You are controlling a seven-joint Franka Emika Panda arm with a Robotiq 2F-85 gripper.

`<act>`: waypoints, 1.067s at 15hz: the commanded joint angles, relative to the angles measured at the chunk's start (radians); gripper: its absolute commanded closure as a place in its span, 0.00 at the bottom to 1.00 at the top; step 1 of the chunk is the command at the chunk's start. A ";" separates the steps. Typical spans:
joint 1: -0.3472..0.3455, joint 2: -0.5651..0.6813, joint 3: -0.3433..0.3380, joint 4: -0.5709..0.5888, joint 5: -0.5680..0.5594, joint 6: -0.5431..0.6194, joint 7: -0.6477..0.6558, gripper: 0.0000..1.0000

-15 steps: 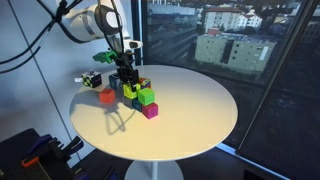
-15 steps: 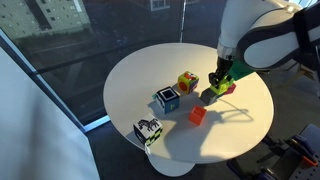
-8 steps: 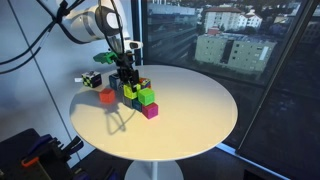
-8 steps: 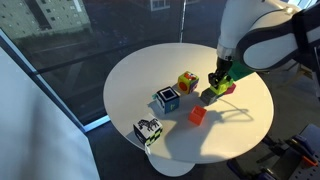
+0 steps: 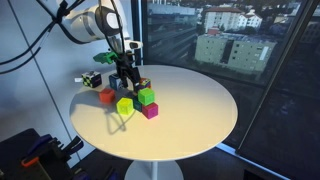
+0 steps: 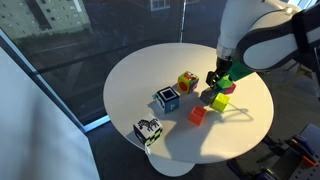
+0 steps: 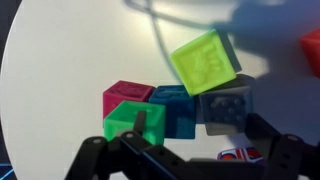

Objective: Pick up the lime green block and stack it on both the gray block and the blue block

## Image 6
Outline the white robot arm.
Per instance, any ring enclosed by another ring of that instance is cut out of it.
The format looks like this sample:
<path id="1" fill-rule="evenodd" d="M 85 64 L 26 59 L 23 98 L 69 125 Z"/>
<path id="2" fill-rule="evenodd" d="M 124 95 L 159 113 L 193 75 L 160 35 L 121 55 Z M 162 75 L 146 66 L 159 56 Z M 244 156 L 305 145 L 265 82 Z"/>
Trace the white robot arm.
<path id="1" fill-rule="evenodd" d="M 307 9 L 281 0 L 227 0 L 217 44 L 216 70 L 207 74 L 214 87 L 237 61 L 253 71 L 270 71 L 294 59 L 319 77 L 313 55 L 320 41 L 320 4 Z"/>

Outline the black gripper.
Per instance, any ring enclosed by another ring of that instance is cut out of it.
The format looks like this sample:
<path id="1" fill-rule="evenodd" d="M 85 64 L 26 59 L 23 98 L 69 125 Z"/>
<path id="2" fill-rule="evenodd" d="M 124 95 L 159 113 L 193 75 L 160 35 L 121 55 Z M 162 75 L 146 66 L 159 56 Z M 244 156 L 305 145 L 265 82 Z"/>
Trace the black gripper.
<path id="1" fill-rule="evenodd" d="M 207 73 L 207 77 L 206 77 L 206 83 L 210 88 L 214 88 L 216 85 L 216 80 L 220 80 L 221 78 L 223 78 L 227 72 L 230 70 L 232 66 L 232 60 L 231 59 L 221 59 L 221 58 L 217 58 L 216 61 L 216 70 L 213 71 L 209 71 Z"/>

